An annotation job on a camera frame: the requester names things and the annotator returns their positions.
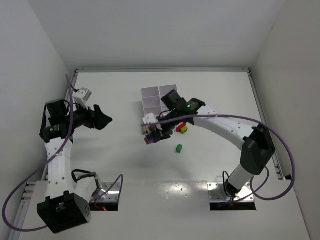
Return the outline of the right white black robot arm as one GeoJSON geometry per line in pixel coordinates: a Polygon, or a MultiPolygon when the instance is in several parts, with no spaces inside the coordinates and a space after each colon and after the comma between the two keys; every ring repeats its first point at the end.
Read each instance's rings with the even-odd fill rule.
{"type": "Polygon", "coordinates": [[[209,130],[235,145],[240,151],[240,163],[225,181],[228,197],[236,197],[242,187],[253,177],[261,174],[275,153],[275,146],[267,128],[259,124],[250,126],[218,113],[203,101],[192,98],[186,101],[176,90],[161,98],[169,114],[157,117],[161,122],[155,128],[156,142],[166,140],[180,123],[209,130]]]}

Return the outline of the dark green lego brick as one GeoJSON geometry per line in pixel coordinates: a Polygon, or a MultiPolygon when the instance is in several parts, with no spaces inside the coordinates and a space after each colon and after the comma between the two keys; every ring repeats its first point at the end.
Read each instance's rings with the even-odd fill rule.
{"type": "Polygon", "coordinates": [[[181,153],[182,149],[183,149],[183,145],[182,145],[182,144],[178,144],[177,147],[176,147],[176,149],[175,149],[175,151],[176,151],[177,153],[181,153]]]}

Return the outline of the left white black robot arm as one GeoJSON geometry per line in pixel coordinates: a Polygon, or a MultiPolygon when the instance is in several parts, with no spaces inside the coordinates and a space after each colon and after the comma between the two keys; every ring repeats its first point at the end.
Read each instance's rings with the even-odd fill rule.
{"type": "Polygon", "coordinates": [[[45,104],[50,117],[43,119],[40,137],[47,151],[47,189],[45,200],[37,205],[37,213],[54,233],[60,233],[91,220],[90,200],[98,193],[100,184],[96,172],[72,170],[71,154],[73,133],[79,127],[103,130],[112,118],[105,115],[99,105],[93,109],[84,104],[66,105],[57,99],[45,104]]]}

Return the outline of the purple butterfly lego brick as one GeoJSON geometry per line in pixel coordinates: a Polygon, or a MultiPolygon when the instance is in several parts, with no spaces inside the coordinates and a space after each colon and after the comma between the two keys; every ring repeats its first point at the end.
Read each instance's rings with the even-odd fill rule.
{"type": "Polygon", "coordinates": [[[141,126],[142,135],[149,135],[149,134],[151,133],[149,127],[150,127],[149,125],[143,125],[143,126],[141,126]]]}

